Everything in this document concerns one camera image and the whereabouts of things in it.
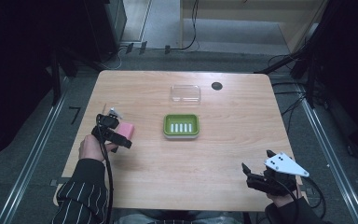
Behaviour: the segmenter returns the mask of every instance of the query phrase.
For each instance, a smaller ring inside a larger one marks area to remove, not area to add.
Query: pink object
[[[117,133],[126,137],[127,140],[131,140],[134,129],[135,127],[133,126],[133,124],[120,122],[120,125],[118,125],[117,128]]]

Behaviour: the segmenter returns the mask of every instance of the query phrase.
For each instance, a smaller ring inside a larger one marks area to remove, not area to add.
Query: hand
[[[109,152],[117,145],[110,143],[105,144],[106,150]],[[80,144],[79,159],[94,159],[97,161],[104,161],[103,153],[101,152],[100,143],[94,135],[86,135],[84,140]]]
[[[297,191],[294,190],[293,194],[298,199],[302,197],[300,186],[298,184],[297,184]],[[293,201],[293,198],[290,194],[286,194],[285,196],[275,196],[275,195],[267,194],[267,197],[271,199],[277,207],[285,206]]]

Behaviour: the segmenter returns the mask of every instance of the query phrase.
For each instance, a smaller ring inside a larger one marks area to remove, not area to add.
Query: green soap dish
[[[164,118],[164,135],[170,139],[193,139],[199,136],[199,117],[194,114],[168,114]]]

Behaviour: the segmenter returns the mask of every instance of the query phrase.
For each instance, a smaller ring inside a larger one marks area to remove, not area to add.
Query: person's left hand
[[[105,144],[106,150],[109,152],[117,145],[113,143]],[[86,135],[80,144],[79,159],[94,159],[97,161],[104,161],[103,153],[101,152],[100,143],[94,135]]]

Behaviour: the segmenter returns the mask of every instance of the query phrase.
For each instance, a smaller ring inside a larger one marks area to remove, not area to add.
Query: transparent box
[[[201,89],[197,85],[171,86],[171,101],[175,105],[199,105]]]

